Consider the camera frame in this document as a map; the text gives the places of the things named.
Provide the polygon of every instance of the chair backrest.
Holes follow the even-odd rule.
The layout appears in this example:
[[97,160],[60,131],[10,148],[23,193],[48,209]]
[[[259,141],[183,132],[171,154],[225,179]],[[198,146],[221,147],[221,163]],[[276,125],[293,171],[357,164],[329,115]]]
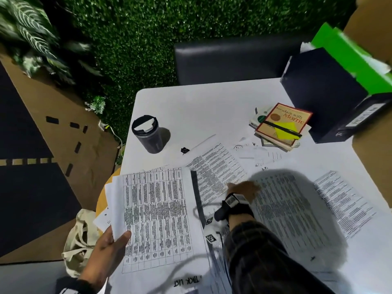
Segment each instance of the chair backrest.
[[290,56],[313,36],[274,34],[176,43],[177,79],[180,85],[195,85],[280,77]]

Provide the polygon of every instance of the beige bag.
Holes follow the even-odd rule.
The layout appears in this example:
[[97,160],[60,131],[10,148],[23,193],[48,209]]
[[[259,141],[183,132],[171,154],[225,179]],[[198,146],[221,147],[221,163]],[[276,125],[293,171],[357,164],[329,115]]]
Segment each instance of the beige bag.
[[67,273],[79,277],[98,240],[99,233],[93,224],[95,212],[81,209],[76,215],[76,224],[68,234],[64,252],[61,254]]

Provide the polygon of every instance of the green hedge wall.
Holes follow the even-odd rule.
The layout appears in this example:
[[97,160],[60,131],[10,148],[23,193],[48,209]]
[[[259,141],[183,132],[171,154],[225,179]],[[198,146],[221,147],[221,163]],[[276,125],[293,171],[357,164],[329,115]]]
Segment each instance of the green hedge wall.
[[343,27],[355,0],[64,0],[74,24],[93,42],[110,79],[101,116],[126,138],[136,93],[176,85],[173,44],[212,37],[311,31],[328,21]]

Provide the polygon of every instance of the pen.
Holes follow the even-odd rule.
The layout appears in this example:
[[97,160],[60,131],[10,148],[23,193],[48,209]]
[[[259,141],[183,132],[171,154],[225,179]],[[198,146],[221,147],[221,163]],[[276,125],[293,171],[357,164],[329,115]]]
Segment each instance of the pen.
[[297,133],[297,132],[295,132],[295,131],[293,131],[293,130],[290,130],[290,129],[281,127],[281,126],[279,126],[279,125],[276,125],[276,124],[274,124],[274,123],[271,123],[270,121],[265,121],[265,120],[264,120],[263,123],[265,123],[265,124],[267,124],[267,125],[270,125],[271,127],[278,128],[278,129],[280,129],[280,130],[282,130],[282,131],[285,131],[286,133],[289,133],[289,134],[291,134],[291,135],[297,136],[297,137],[299,137],[299,138],[302,137],[302,135],[301,135],[300,133]]

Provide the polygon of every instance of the dark sleeve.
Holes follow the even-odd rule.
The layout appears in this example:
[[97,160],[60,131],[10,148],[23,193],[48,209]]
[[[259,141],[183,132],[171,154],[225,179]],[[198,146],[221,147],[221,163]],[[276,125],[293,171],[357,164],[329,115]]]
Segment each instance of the dark sleeve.
[[84,280],[74,280],[59,294],[96,294],[89,282]]
[[256,221],[242,223],[225,240],[234,294],[333,294],[324,283],[292,260],[278,238]]

